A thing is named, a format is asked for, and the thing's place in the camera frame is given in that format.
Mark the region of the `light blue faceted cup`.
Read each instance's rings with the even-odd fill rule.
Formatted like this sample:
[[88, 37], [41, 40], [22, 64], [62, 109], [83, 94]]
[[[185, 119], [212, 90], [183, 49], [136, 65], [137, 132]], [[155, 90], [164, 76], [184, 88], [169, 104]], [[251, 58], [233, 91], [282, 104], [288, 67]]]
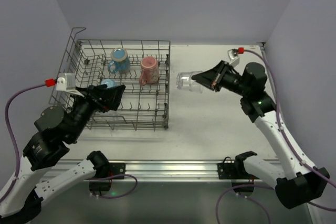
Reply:
[[107, 88], [114, 88], [116, 86], [118, 86], [118, 84], [112, 80], [112, 79], [103, 79], [101, 82], [100, 82], [101, 85], [106, 85]]

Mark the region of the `pink patterned mug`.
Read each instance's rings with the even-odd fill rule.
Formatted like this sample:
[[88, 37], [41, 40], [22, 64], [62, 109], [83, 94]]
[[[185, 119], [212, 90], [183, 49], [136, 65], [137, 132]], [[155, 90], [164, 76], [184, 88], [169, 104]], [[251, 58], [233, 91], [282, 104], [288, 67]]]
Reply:
[[141, 62], [141, 75], [139, 84], [144, 86], [146, 84], [157, 83], [160, 77], [158, 60], [152, 56], [144, 57]]

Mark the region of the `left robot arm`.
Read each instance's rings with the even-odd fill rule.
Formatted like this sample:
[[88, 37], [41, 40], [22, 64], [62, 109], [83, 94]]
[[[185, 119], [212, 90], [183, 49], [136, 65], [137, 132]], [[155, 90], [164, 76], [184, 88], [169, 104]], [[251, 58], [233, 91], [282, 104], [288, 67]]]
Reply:
[[1, 223], [28, 223], [41, 212], [42, 206], [57, 194], [88, 178], [105, 178], [110, 172], [108, 159], [100, 152], [91, 152], [76, 167], [54, 179], [40, 179], [69, 152], [87, 123], [96, 112], [116, 111], [125, 85], [75, 88], [71, 108], [50, 106], [35, 121], [37, 133], [32, 136], [20, 158], [20, 166], [1, 193]]

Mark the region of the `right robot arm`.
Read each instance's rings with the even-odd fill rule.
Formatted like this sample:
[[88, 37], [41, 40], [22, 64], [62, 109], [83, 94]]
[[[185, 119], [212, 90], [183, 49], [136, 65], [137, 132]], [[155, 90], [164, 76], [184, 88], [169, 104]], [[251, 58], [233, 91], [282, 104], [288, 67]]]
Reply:
[[267, 75], [263, 65], [248, 63], [243, 74], [239, 74], [229, 63], [221, 61], [210, 70], [192, 75], [191, 79], [215, 92], [225, 88], [240, 95], [243, 112], [265, 136], [281, 164], [281, 168], [276, 168], [255, 152], [244, 152], [235, 157], [237, 174], [261, 179], [275, 190], [287, 209], [322, 195], [329, 173], [324, 167], [317, 168], [304, 154], [281, 120], [276, 104], [265, 91]]

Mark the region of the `clear glass cup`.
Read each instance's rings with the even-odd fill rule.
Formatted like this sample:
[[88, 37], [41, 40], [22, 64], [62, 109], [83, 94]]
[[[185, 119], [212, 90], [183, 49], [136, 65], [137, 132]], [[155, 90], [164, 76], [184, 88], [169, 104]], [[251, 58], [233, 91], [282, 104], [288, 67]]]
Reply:
[[192, 79], [193, 75], [199, 74], [202, 71], [179, 72], [176, 77], [176, 87], [178, 90], [202, 93], [203, 86]]
[[105, 121], [116, 121], [119, 117], [118, 111], [110, 110], [108, 112], [99, 112], [97, 113], [97, 117], [101, 118]]

